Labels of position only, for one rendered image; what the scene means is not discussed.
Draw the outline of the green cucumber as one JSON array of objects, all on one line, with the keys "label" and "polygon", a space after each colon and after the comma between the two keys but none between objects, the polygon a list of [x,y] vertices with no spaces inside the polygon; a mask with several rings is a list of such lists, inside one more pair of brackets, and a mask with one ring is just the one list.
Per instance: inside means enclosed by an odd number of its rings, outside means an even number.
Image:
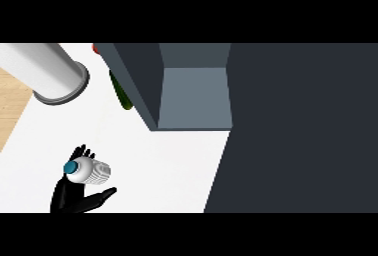
[{"label": "green cucumber", "polygon": [[116,90],[116,94],[117,94],[117,97],[119,97],[119,100],[120,100],[120,103],[122,103],[122,106],[126,110],[132,110],[133,108],[133,103],[132,103],[132,100],[126,94],[126,91],[120,85],[120,82],[110,70],[110,77],[111,77],[111,81],[113,81],[113,85],[114,85],[114,90]]}]

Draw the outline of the white cylinder with grey rim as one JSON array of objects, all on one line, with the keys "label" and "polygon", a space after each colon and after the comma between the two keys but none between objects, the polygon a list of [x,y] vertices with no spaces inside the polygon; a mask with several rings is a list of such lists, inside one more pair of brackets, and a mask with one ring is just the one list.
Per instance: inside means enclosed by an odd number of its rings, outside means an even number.
[{"label": "white cylinder with grey rim", "polygon": [[69,103],[89,84],[86,66],[58,43],[0,43],[0,67],[33,89],[46,105]]}]

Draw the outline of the dark grey cabinet door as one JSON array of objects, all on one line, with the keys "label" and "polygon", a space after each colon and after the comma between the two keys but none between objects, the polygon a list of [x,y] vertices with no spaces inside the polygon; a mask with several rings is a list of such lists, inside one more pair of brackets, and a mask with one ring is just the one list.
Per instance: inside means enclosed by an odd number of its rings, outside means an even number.
[{"label": "dark grey cabinet door", "polygon": [[210,212],[378,212],[378,44],[237,44]]}]

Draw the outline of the grey open cabinet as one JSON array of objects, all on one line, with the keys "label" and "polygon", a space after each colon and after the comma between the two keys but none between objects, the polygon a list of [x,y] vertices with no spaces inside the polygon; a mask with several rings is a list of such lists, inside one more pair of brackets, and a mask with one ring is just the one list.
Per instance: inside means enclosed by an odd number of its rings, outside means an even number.
[{"label": "grey open cabinet", "polygon": [[228,131],[228,43],[98,43],[153,131]]}]

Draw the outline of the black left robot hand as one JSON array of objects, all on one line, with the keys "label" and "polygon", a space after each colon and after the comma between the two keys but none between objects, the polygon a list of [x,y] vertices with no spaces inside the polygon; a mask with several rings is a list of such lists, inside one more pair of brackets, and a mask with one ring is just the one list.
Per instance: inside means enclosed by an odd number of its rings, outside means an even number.
[{"label": "black left robot hand", "polygon": [[117,188],[113,187],[104,192],[86,196],[85,189],[85,184],[73,183],[69,177],[63,176],[52,195],[52,213],[85,213],[100,208],[117,192]]}]

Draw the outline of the white bottle with blue cap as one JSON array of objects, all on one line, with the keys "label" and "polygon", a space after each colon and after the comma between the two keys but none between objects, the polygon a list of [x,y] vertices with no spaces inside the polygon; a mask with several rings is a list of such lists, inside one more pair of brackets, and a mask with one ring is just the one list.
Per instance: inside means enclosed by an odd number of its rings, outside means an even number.
[{"label": "white bottle with blue cap", "polygon": [[64,173],[73,183],[101,185],[111,177],[111,167],[97,159],[79,157],[64,165]]}]

